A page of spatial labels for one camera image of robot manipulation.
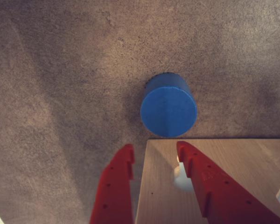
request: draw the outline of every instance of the light wood surface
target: light wood surface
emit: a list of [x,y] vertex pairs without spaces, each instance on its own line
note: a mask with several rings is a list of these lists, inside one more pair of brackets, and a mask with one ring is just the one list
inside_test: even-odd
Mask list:
[[[194,192],[173,185],[178,140],[147,142],[136,224],[207,224]],[[280,217],[280,140],[184,140]]]

